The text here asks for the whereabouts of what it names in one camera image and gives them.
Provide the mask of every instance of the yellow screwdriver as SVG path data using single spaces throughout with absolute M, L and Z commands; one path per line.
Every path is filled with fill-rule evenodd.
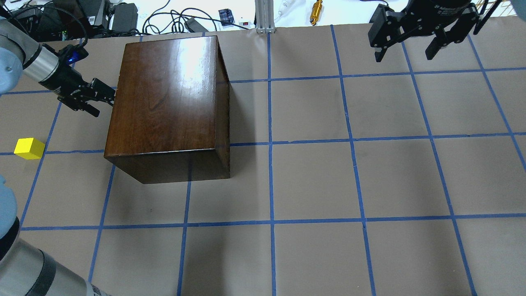
M 320 19 L 322 2 L 323 0 L 316 0 L 314 5 L 312 6 L 312 13 L 310 14 L 310 24 L 313 26 L 315 26 L 318 20 Z

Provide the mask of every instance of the wooden box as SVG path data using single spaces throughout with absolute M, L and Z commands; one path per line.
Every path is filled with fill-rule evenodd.
M 104 158 L 144 184 L 229 178 L 228 110 L 216 36 L 127 44 Z

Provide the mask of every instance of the metal bracket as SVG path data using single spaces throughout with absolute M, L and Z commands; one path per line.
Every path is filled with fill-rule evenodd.
M 274 33 L 274 0 L 256 1 L 256 32 L 258 34 Z

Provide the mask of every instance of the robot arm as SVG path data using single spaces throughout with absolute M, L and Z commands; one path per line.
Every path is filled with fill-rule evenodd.
M 87 101 L 113 106 L 115 90 L 97 78 L 87 83 L 71 68 L 71 64 L 87 55 L 82 45 L 68 45 L 56 53 L 0 17 L 0 94 L 14 88 L 23 72 L 57 94 L 58 100 L 69 108 L 98 117 L 100 111 Z
M 379 4 L 369 30 L 369 43 L 376 50 L 376 61 L 381 62 L 389 47 L 409 37 L 435 35 L 426 49 L 426 57 L 431 60 L 451 42 L 464 41 L 473 27 L 476 35 L 501 2 L 496 0 L 482 19 L 480 15 L 487 2 L 480 14 L 470 0 L 409 0 L 401 12 Z M 453 23 L 446 32 L 445 28 Z

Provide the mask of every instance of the tiled table surface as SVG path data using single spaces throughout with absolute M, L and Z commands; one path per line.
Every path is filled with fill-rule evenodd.
M 23 78 L 0 97 L 21 237 L 114 296 L 524 294 L 526 24 L 380 64 L 368 28 L 218 34 L 229 180 L 142 185 L 103 158 L 109 106 Z M 116 86 L 126 43 L 199 36 L 90 40 L 75 68 Z M 20 137 L 45 156 L 13 155 Z

